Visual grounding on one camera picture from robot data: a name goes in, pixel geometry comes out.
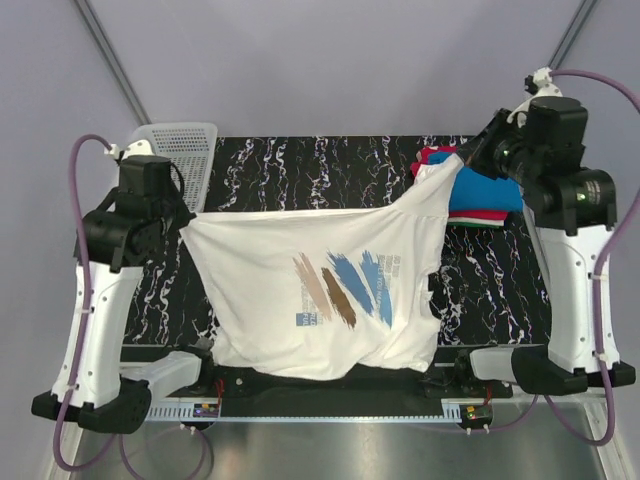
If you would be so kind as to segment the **white printed t shirt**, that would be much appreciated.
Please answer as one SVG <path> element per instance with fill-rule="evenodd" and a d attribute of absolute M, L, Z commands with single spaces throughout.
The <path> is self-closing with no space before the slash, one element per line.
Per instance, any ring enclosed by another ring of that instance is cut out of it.
<path fill-rule="evenodd" d="M 354 366 L 427 370 L 456 155 L 424 165 L 392 204 L 203 213 L 181 236 L 218 320 L 226 367 L 327 381 Z"/>

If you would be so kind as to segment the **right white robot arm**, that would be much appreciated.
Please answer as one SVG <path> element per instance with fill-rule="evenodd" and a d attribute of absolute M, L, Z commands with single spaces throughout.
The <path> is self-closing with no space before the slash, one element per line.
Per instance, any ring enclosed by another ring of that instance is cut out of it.
<path fill-rule="evenodd" d="M 635 381 L 611 325 L 609 255 L 624 227 L 616 187 L 605 171 L 582 166 L 588 112 L 562 94 L 556 75 L 541 68 L 528 76 L 529 98 L 498 110 L 457 151 L 476 173 L 519 185 L 552 314 L 548 344 L 481 348 L 470 353 L 470 366 L 479 380 L 547 396 Z"/>

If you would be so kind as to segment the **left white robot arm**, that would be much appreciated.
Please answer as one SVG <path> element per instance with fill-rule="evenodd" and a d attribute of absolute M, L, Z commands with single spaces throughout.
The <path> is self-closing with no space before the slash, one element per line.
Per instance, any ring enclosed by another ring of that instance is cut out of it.
<path fill-rule="evenodd" d="M 66 353 L 52 388 L 32 400 L 33 415 L 103 434 L 131 434 L 153 402 L 212 378 L 208 344 L 180 346 L 128 373 L 120 371 L 125 326 L 144 266 L 167 237 L 194 219 L 175 164 L 139 140 L 108 155 L 119 180 L 82 219 L 74 255 L 77 296 Z"/>

